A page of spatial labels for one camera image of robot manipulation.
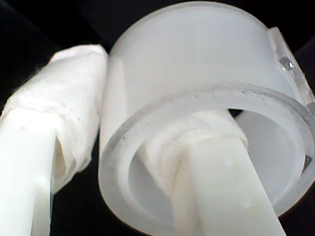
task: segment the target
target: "translucent plastic cylinder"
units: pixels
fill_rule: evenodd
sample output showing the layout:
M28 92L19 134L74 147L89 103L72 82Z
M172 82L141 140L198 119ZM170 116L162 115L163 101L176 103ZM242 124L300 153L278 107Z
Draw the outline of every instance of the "translucent plastic cylinder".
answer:
M279 30L238 8L187 2L143 18L113 47L105 89L100 188L112 211L141 231L174 234L170 202L135 154L190 113L246 111L239 125L251 136L252 161L277 214L314 180L313 162L305 169L305 155L314 156L315 121L307 108L313 94Z

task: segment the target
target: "dark background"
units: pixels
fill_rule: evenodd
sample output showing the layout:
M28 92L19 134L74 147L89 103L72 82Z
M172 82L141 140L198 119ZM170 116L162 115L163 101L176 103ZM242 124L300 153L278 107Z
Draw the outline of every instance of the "dark background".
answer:
M119 35L146 14L174 0L0 0L0 106L60 49L101 43L109 52ZM315 88L315 19L312 1L225 0L277 26ZM51 236L141 235L104 203L93 161L55 196ZM280 217L288 236L315 236L315 188Z

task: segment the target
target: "white rod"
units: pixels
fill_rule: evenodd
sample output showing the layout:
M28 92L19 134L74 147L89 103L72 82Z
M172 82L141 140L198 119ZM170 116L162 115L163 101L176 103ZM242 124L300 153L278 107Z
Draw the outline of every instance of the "white rod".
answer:
M183 150L172 202L179 236L285 236L236 136L199 140Z
M56 141L52 122L45 114L16 109L0 123L1 236L49 235Z

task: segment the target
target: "cotton wrapping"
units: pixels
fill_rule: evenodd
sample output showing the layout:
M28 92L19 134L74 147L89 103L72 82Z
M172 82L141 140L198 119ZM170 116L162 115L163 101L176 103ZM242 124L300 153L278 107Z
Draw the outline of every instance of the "cotton wrapping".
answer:
M56 52L49 63L8 99L0 122L13 109L51 114L58 144L52 192L91 160L103 101L108 54L100 45Z

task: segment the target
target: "plastic tube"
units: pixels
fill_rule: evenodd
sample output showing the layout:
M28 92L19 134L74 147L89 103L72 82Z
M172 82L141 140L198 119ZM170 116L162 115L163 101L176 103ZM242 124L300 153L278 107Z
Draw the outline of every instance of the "plastic tube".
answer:
M49 235L54 123L47 114L22 109L0 123L0 235Z
M172 195L177 235L286 235L238 137L198 140L181 155Z
M244 111L251 159L277 215L314 181L315 162L305 162L305 155L315 155L312 91L279 30L241 9L185 2L146 16L112 48L105 89L100 190L112 211L138 230L175 234L171 202L161 191L167 185L152 179L139 148L198 112ZM281 142L272 142L275 137Z

